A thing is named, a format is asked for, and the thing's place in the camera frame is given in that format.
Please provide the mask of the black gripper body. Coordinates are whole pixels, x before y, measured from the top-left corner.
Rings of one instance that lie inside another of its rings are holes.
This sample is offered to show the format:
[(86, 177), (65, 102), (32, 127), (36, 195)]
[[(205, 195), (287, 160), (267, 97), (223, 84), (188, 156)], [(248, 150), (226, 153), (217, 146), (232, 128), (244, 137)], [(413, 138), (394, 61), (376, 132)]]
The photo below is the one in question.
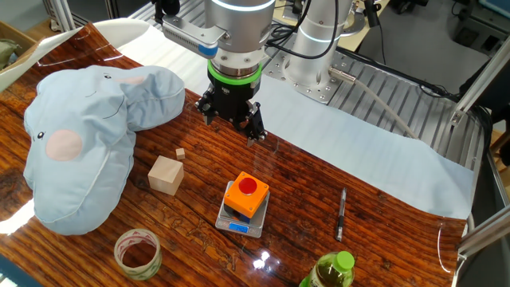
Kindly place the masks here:
[(213, 116), (224, 120), (241, 123), (251, 120), (258, 112), (259, 104), (253, 101), (261, 84), (261, 75), (256, 78), (221, 79), (219, 75), (208, 74), (212, 91), (207, 97), (209, 109)]

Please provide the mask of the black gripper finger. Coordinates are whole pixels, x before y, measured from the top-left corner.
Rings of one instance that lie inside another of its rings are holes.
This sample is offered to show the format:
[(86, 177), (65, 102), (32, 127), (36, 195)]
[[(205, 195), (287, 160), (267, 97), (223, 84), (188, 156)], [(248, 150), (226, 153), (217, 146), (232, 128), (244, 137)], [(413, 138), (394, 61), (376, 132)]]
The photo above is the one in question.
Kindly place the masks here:
[(206, 125), (210, 125), (214, 118), (217, 116), (217, 111), (213, 106), (213, 89), (207, 89), (202, 97), (195, 102), (195, 107), (203, 115), (203, 120)]
[(247, 101), (246, 104), (248, 110), (244, 120), (239, 123), (239, 127), (247, 138), (247, 147), (251, 147), (256, 142), (263, 141), (267, 137), (267, 131), (261, 116), (261, 105), (256, 101)]

